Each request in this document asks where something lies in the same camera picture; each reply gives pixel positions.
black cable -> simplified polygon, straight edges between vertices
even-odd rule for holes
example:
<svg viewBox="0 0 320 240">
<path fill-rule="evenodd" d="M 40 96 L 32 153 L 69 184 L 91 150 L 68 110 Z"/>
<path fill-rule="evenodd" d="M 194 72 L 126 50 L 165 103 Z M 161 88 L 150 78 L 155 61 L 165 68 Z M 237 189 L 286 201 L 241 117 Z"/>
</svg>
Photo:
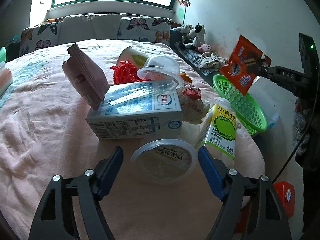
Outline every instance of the black cable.
<svg viewBox="0 0 320 240">
<path fill-rule="evenodd" d="M 315 98 L 315 102 L 313 104 L 313 109 L 312 109 L 312 113 L 311 113 L 311 119 L 310 122 L 308 123 L 300 141 L 298 142 L 298 144 L 295 146 L 295 148 L 293 149 L 291 155 L 289 156 L 289 158 L 287 159 L 287 161 L 284 163 L 284 165 L 282 166 L 281 170 L 278 172 L 278 174 L 276 175 L 276 177 L 273 179 L 272 183 L 274 183 L 279 176 L 281 175 L 281 173 L 284 171 L 284 169 L 287 167 L 289 161 L 292 159 L 292 157 L 294 156 L 294 154 L 296 153 L 297 149 L 299 148 L 300 144 L 302 143 L 303 139 L 305 138 L 309 126 L 311 125 L 312 119 L 313 119 L 313 115 L 315 113 L 315 109 L 316 109 L 316 103 L 317 103 L 317 99 L 318 99 L 318 92 L 319 92 L 319 80 L 320 80 L 320 65 L 318 64 L 318 80 L 317 80 L 317 89 L 316 89 L 316 98 Z"/>
</svg>

paper cup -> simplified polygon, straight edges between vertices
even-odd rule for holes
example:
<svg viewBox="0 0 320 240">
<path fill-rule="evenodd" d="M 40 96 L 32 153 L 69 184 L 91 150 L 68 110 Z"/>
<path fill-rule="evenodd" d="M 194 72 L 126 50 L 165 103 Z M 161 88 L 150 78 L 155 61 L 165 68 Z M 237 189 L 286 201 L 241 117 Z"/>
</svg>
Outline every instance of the paper cup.
<svg viewBox="0 0 320 240">
<path fill-rule="evenodd" d="M 137 69 L 140 69 L 144 66 L 148 58 L 149 57 L 145 53 L 135 50 L 129 46 L 120 54 L 116 66 L 120 66 L 120 61 L 130 60 Z"/>
</svg>

red device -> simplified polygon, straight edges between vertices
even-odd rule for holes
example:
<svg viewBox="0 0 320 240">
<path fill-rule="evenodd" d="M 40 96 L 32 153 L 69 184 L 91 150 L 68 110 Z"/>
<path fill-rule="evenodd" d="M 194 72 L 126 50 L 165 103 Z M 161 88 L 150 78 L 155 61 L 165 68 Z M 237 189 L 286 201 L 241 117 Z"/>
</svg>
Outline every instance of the red device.
<svg viewBox="0 0 320 240">
<path fill-rule="evenodd" d="M 281 181 L 273 184 L 280 202 L 284 207 L 285 214 L 291 218 L 294 214 L 294 187 L 286 181 Z M 236 224 L 234 234 L 243 233 L 245 231 L 247 220 L 249 217 L 250 205 L 246 205 L 240 211 L 239 222 Z"/>
</svg>

butterfly print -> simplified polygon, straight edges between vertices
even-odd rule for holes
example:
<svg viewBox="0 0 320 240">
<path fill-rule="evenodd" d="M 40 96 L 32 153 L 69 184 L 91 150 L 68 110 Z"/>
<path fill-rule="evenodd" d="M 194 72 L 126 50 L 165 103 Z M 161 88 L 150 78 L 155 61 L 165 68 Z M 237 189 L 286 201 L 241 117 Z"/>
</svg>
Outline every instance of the butterfly print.
<svg viewBox="0 0 320 240">
<path fill-rule="evenodd" d="M 23 44 L 24 40 L 27 38 L 28 40 L 32 41 L 32 32 L 33 28 L 28 28 L 27 30 L 23 30 L 21 34 L 21 42 L 20 44 Z"/>
<path fill-rule="evenodd" d="M 130 20 L 130 23 L 127 27 L 127 30 L 131 30 L 134 27 L 137 27 L 137 30 L 140 29 L 140 27 L 142 27 L 143 29 L 150 31 L 148 25 L 147 25 L 147 21 L 145 19 L 141 19 L 141 18 L 134 18 Z"/>
<path fill-rule="evenodd" d="M 48 26 L 50 27 L 51 32 L 57 35 L 57 22 L 41 25 L 37 35 L 40 35 L 41 33 L 43 33 Z"/>
<path fill-rule="evenodd" d="M 168 18 L 155 18 L 155 20 L 153 21 L 153 23 L 151 24 L 152 26 L 157 26 L 161 23 L 167 23 L 168 25 L 171 25 L 171 19 Z"/>
<path fill-rule="evenodd" d="M 51 45 L 51 41 L 49 40 L 40 40 L 37 42 L 36 49 L 45 49 Z"/>
<path fill-rule="evenodd" d="M 28 45 L 26 46 L 25 49 L 22 49 L 21 55 L 23 56 L 23 55 L 25 55 L 25 54 L 27 54 L 27 53 L 29 53 L 29 46 L 28 46 Z"/>
<path fill-rule="evenodd" d="M 156 41 L 155 42 L 161 42 L 162 40 L 169 41 L 170 33 L 169 31 L 164 32 L 156 32 Z"/>
<path fill-rule="evenodd" d="M 139 40 L 138 40 L 138 39 L 132 39 L 132 41 L 148 42 L 149 39 L 147 39 L 147 38 L 142 38 L 142 39 L 140 39 L 140 38 L 139 38 Z"/>
</svg>

plastic cup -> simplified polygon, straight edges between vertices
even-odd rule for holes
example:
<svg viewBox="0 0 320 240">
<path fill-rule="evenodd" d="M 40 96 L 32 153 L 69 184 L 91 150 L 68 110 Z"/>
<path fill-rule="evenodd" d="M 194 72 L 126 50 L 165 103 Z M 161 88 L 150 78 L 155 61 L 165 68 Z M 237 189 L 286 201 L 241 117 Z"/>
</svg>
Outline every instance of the plastic cup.
<svg viewBox="0 0 320 240">
<path fill-rule="evenodd" d="M 140 69 L 144 66 L 147 59 L 148 59 L 147 54 L 140 52 L 136 49 L 133 49 L 131 46 L 129 46 L 129 47 L 125 48 L 122 51 L 122 53 L 120 54 L 116 66 L 120 66 L 120 61 L 130 60 L 130 62 L 137 69 Z"/>
<path fill-rule="evenodd" d="M 178 62 L 166 55 L 155 55 L 148 58 L 143 68 L 137 71 L 137 76 L 139 78 L 149 78 L 152 80 L 174 80 L 177 88 L 183 86 L 183 79 L 180 77 L 180 66 Z"/>
</svg>

